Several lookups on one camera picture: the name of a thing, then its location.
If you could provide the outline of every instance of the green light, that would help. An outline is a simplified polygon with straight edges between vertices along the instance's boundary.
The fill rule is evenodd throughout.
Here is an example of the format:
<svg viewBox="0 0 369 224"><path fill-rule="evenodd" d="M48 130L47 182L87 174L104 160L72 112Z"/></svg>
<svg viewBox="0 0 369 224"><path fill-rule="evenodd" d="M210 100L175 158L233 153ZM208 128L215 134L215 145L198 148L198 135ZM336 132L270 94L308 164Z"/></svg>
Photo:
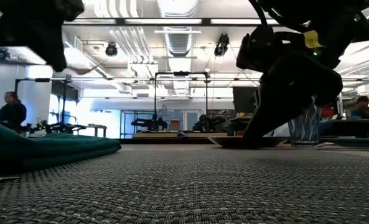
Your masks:
<svg viewBox="0 0 369 224"><path fill-rule="evenodd" d="M354 21L356 21L356 22L358 22L360 19L361 19L361 17L360 17L359 15L356 15L356 16L354 17Z"/></svg>

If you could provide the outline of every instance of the yellow label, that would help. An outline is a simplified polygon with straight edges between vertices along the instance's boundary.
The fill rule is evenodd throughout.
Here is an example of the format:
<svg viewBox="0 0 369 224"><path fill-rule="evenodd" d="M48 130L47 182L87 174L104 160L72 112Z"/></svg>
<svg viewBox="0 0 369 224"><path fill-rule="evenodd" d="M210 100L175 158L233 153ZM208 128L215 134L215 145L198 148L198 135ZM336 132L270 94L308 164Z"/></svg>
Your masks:
<svg viewBox="0 0 369 224"><path fill-rule="evenodd" d="M322 47L322 45L319 43L319 35L315 30L310 30L305 33L304 35L304 44L307 48L314 49Z"/></svg>

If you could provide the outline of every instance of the door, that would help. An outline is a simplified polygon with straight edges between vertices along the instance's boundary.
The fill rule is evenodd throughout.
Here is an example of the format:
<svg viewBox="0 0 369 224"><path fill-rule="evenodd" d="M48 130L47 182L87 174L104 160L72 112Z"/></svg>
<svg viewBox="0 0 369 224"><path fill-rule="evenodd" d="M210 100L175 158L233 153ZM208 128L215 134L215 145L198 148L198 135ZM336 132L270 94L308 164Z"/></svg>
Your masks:
<svg viewBox="0 0 369 224"><path fill-rule="evenodd" d="M192 126L198 122L201 112L199 110L184 110L183 125L185 131L192 131Z"/></svg>

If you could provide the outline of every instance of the monitor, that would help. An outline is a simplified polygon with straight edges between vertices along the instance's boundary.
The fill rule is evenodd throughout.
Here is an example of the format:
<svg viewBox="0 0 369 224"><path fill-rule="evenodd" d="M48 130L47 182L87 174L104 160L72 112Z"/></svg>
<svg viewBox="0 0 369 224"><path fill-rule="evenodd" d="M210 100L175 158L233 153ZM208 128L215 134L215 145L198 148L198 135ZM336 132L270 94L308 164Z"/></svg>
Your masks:
<svg viewBox="0 0 369 224"><path fill-rule="evenodd" d="M256 101L253 94L258 87L233 86L234 109L237 113L253 113L256 109Z"/></svg>

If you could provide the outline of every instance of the motion capture camera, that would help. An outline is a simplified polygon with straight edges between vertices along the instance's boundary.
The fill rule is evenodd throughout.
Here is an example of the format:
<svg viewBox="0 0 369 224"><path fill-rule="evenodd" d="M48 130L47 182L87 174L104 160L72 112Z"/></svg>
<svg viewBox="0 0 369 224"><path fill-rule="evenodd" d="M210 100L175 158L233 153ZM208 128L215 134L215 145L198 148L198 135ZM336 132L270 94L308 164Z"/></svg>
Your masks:
<svg viewBox="0 0 369 224"><path fill-rule="evenodd" d="M228 37L228 34L220 34L215 47L215 56L224 56L227 52L228 44L230 44L230 38Z"/></svg>
<svg viewBox="0 0 369 224"><path fill-rule="evenodd" d="M0 47L0 60L10 59L9 49L7 47Z"/></svg>
<svg viewBox="0 0 369 224"><path fill-rule="evenodd" d="M107 49L105 49L105 54L109 57L114 57L118 54L118 49L116 48L115 42L109 42Z"/></svg>

